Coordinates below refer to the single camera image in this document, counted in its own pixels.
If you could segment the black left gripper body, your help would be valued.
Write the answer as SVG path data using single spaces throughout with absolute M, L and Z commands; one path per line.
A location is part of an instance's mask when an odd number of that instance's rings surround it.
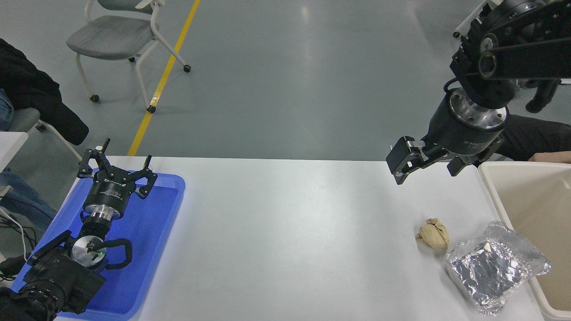
M 96 206 L 107 206 L 117 214 L 123 214 L 130 201 L 131 194 L 136 189 L 133 181 L 123 180 L 123 176 L 115 174 L 113 177 L 107 172 L 98 171 L 93 184 L 84 201 L 84 211 L 93 212 Z

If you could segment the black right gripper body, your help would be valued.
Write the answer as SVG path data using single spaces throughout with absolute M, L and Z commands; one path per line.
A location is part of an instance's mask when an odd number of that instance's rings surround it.
M 507 124 L 507 108 L 490 109 L 465 96 L 446 96 L 422 140 L 454 154 L 483 152 Z

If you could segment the person's hand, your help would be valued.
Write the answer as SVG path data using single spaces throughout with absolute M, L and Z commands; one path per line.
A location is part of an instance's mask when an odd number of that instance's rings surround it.
M 528 162 L 567 163 L 571 164 L 571 151 L 538 152 L 533 154 Z

